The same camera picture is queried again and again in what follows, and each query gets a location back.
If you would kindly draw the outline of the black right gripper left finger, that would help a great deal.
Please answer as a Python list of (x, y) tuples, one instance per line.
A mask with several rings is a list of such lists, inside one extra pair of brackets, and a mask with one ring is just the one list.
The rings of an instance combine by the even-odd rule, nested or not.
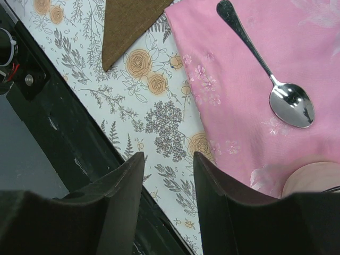
[(1, 254), (131, 254), (144, 154), (62, 199), (1, 192)]

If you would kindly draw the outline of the brown cloth napkin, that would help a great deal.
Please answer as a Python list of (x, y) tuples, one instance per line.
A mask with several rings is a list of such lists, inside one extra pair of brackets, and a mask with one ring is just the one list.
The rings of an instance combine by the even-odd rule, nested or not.
[(170, 6), (169, 0), (107, 0), (102, 67), (107, 72)]

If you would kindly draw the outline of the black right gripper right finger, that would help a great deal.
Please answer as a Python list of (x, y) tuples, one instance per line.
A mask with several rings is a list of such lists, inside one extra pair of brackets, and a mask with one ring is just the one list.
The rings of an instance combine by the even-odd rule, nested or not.
[(204, 254), (339, 254), (339, 194), (276, 199), (194, 154)]

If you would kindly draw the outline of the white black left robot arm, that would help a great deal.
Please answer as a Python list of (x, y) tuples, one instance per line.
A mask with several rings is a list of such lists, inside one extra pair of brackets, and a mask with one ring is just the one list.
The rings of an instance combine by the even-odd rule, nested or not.
[(10, 89), (20, 64), (17, 60), (18, 41), (7, 29), (1, 28), (1, 95)]

